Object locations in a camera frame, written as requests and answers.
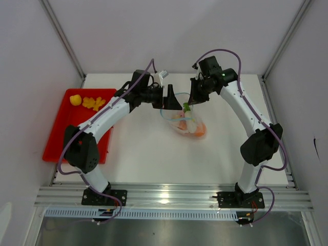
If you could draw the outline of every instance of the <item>black motor joint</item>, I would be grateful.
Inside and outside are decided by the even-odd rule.
[[[136,70],[133,73],[131,81],[127,82],[129,88],[139,79],[144,73],[144,70]],[[139,83],[125,95],[123,98],[130,104],[130,112],[143,103],[152,104],[154,109],[182,110],[182,106],[176,99],[173,91],[173,86],[168,85],[168,95],[163,96],[163,87],[157,83],[152,83],[150,86],[149,79],[151,74],[146,72]],[[126,91],[125,86],[118,90],[114,96],[122,96]]]
[[[237,73],[232,69],[222,70],[214,56],[205,58],[199,63],[202,79],[191,78],[191,92],[188,104],[200,104],[210,100],[209,94],[216,92],[218,95],[223,86],[236,81]]]

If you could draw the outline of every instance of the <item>metal frame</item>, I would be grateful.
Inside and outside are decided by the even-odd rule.
[[[273,55],[267,69],[265,70],[265,73],[263,75],[264,81],[269,76],[270,72],[272,71],[272,69],[274,68],[274,66],[278,62],[279,58],[281,57],[281,55],[285,51],[286,47],[288,46],[288,44],[292,40],[297,28],[299,27],[299,25],[301,24],[301,21],[303,20],[306,13],[310,9],[310,6],[313,3],[313,1],[314,0],[304,0],[303,1],[301,7],[299,8],[299,10],[296,13],[291,25],[288,27],[285,36],[283,37],[281,43],[279,44],[278,49],[276,50],[275,54]]]
[[[53,11],[50,3],[48,0],[39,0],[41,6],[43,7],[43,10],[45,11],[52,27],[54,28],[55,32],[57,33],[57,36],[60,40],[60,42],[62,43],[64,49],[67,52],[67,55],[69,56],[70,60],[72,61],[77,73],[79,74],[79,76],[81,77],[82,80],[84,80],[85,78],[85,73],[83,72],[83,69],[78,61],[78,59],[76,58],[76,55],[70,45],[70,43],[68,42],[68,39],[66,38],[66,35],[55,15],[55,12]]]
[[[65,48],[69,58],[72,60],[78,74],[84,81],[85,74],[79,64],[76,55],[71,48],[66,35],[61,28],[59,21],[51,8],[48,0],[39,0],[46,15],[49,18],[55,32],[58,35],[63,47]],[[280,56],[286,49],[293,34],[300,25],[302,19],[307,13],[313,0],[304,0],[302,6],[296,13],[294,20],[289,26],[286,35],[279,45],[275,55],[273,56],[268,68],[263,75],[263,82],[261,83],[264,99],[268,107],[270,118],[276,122],[276,115],[270,100],[269,92],[265,84],[265,79],[272,71],[273,67],[279,60]],[[31,222],[30,230],[27,235],[25,246],[34,246],[38,233],[45,216],[45,212],[49,207],[56,207],[61,211],[68,211],[74,208],[94,209],[95,207],[85,207],[80,204],[83,190],[86,188],[82,182],[65,182],[60,183],[55,181],[55,174],[51,180],[49,187],[41,187],[35,202],[34,217]],[[310,196],[306,191],[298,191],[292,177],[291,167],[288,166],[286,175],[289,181],[288,189],[283,187],[272,187],[276,195],[276,202],[273,211],[301,211],[304,219],[306,231],[310,239],[311,245],[322,245],[318,230],[315,225],[313,216],[313,206]],[[213,195],[218,191],[233,191],[233,186],[216,186],[216,185],[183,185],[183,184],[134,184],[134,183],[113,183],[114,189],[128,190],[127,206],[125,211],[143,211],[143,210],[157,210],[167,211],[168,213],[189,213],[192,211],[199,211],[207,214],[207,212],[215,213],[233,213],[234,211],[243,211],[241,209],[219,209],[218,203]],[[266,201],[266,209],[272,202],[271,194],[267,191],[262,191],[264,200]]]
[[[200,210],[154,210],[154,209],[126,209],[118,214],[114,210],[112,216],[117,219],[161,219],[161,220],[209,220],[209,221],[237,221],[235,211],[200,211]],[[59,218],[92,218],[104,219],[111,215],[104,215],[104,211],[96,208],[48,208],[45,217]]]
[[[86,186],[82,182],[41,187],[35,206],[94,208],[81,205],[85,188]],[[128,191],[126,209],[249,211],[249,209],[219,209],[217,200],[212,196],[216,196],[218,191],[233,191],[234,186],[113,183],[112,188]],[[282,187],[272,187],[272,189],[276,196],[273,211],[313,211],[307,191]],[[261,192],[267,209],[272,202],[271,193],[266,190]]]

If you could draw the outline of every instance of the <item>transparent container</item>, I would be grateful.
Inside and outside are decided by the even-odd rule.
[[[201,118],[195,113],[193,106],[188,106],[189,93],[175,94],[182,110],[160,110],[167,123],[179,134],[188,137],[201,138],[207,129]]]

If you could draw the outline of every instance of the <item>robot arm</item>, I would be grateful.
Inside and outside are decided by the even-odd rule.
[[[65,159],[74,166],[83,178],[96,191],[103,193],[109,191],[110,183],[103,176],[99,165],[99,151],[97,144],[101,137],[121,118],[128,115],[142,102],[151,103],[155,109],[182,110],[181,105],[174,96],[172,85],[168,85],[167,96],[163,96],[163,79],[168,75],[166,71],[155,74],[153,83],[148,86],[150,73],[145,73],[139,83],[133,89],[127,91],[136,83],[144,71],[136,70],[132,80],[124,84],[114,97],[93,117],[78,127],[68,126],[65,130],[64,146],[80,130],[85,130],[75,139],[65,153]]]
[[[236,72],[233,69],[222,70],[214,56],[201,60],[198,63],[196,77],[191,78],[189,104],[193,105],[208,101],[209,94],[216,92],[234,110],[248,136],[247,141],[240,147],[241,155],[244,158],[244,167],[233,194],[236,203],[233,204],[231,199],[225,203],[224,199],[221,198],[219,201],[219,207],[221,208],[248,208],[250,202],[259,195],[256,183],[259,179],[258,174],[261,166],[272,158],[279,147],[278,141],[264,127],[262,122],[257,120],[254,112],[242,98],[241,94],[249,98],[242,84],[240,84],[240,88],[242,89],[241,93],[238,88]],[[270,126],[281,138],[282,127],[280,124],[273,125],[251,101],[250,105],[258,115],[261,115],[262,121]],[[257,205],[259,208],[264,206],[264,204],[258,203]]]

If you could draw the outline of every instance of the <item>black mounting plate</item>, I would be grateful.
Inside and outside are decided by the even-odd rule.
[[[127,190],[109,190],[106,194],[116,197],[121,201],[124,207],[127,203],[128,191]],[[116,206],[115,201],[108,197],[98,195],[90,189],[85,189],[82,197],[82,205],[85,206]]]
[[[258,209],[264,209],[264,200],[261,192],[257,192],[254,196],[242,202],[240,205],[235,198],[235,192],[221,191],[217,193],[217,201],[219,208],[223,209],[252,209],[252,201],[255,202]]]

